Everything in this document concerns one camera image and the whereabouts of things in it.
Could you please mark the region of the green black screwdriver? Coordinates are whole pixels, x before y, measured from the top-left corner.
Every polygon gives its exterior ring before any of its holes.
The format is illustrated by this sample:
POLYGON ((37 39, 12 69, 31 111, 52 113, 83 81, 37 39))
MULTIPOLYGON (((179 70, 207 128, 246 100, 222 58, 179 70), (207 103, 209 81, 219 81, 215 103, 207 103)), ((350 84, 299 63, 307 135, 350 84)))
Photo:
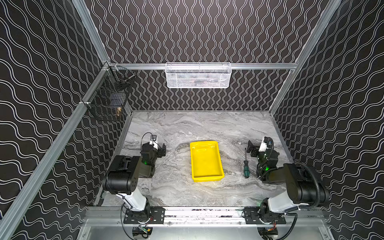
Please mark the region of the green black screwdriver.
POLYGON ((244 177, 248 179, 250 177, 249 161, 247 160, 247 149, 245 148, 245 160, 244 160, 244 177))

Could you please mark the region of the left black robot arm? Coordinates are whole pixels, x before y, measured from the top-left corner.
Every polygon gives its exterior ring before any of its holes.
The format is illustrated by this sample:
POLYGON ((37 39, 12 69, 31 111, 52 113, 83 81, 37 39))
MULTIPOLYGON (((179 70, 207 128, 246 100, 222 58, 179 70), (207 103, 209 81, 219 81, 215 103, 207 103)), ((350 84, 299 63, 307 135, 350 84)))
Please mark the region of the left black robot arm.
POLYGON ((166 145, 160 146, 157 136, 148 134, 150 140, 141 144, 141 155, 115 156, 103 179, 103 190, 123 200, 122 211, 127 223, 160 222, 160 214, 152 210, 148 198, 138 188, 139 178, 152 178, 156 160, 166 155, 166 145))

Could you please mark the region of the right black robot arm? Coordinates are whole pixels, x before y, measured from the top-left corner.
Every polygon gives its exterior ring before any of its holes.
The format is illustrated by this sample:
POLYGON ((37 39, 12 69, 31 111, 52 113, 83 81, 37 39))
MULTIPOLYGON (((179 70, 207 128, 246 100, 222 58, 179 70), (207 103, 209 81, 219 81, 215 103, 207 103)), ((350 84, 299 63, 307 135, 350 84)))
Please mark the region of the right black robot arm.
POLYGON ((260 145, 248 141, 246 154, 257 159, 256 177, 263 184, 286 185, 284 192, 264 199, 258 211, 250 214, 262 223, 277 223, 290 212, 316 208, 329 201, 329 191, 312 167, 301 162, 277 166, 280 153, 272 138, 263 137, 260 145))

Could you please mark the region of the yellow plastic bin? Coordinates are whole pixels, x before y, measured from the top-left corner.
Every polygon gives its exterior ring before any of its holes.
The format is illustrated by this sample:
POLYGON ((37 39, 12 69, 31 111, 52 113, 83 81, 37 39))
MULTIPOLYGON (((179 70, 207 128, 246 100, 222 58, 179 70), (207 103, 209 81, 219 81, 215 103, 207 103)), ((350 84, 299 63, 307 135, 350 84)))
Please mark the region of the yellow plastic bin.
POLYGON ((190 143, 192 179, 195 183, 220 181, 225 177, 216 141, 190 143))

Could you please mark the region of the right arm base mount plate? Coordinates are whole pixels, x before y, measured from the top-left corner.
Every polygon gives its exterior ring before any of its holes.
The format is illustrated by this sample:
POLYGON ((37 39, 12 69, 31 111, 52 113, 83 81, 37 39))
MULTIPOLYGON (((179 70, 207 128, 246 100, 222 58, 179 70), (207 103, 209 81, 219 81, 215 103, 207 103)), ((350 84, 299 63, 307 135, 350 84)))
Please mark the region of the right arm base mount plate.
POLYGON ((260 210, 260 207, 244 208, 242 217, 247 225, 285 225, 287 223, 283 214, 260 210))

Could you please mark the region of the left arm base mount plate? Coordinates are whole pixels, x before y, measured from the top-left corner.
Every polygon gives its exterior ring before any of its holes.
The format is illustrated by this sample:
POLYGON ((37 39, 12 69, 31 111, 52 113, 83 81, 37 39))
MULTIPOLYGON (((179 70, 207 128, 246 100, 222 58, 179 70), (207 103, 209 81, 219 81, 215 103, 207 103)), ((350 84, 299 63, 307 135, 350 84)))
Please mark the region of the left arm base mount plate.
POLYGON ((162 207, 150 207, 140 212, 127 210, 123 219, 125 225, 163 224, 165 209, 162 207))

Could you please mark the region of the clear mesh wall basket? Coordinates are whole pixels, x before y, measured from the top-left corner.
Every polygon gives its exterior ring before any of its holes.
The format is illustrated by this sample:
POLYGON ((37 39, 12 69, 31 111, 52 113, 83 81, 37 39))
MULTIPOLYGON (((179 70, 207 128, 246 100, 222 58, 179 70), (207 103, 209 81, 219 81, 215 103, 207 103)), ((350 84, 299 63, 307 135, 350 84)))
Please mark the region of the clear mesh wall basket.
POLYGON ((167 62, 167 87, 171 89, 226 89, 229 87, 232 66, 230 63, 167 62))

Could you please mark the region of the aluminium front rail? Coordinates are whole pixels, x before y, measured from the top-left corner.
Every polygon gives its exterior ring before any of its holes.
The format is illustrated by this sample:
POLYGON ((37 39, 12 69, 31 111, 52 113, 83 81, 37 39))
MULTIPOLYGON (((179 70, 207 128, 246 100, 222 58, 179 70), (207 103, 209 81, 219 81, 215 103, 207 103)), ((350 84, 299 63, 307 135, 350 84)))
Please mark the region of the aluminium front rail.
POLYGON ((121 207, 90 207, 84 227, 289 227, 294 217, 262 222, 256 208, 242 207, 153 207, 148 222, 140 223, 121 207))

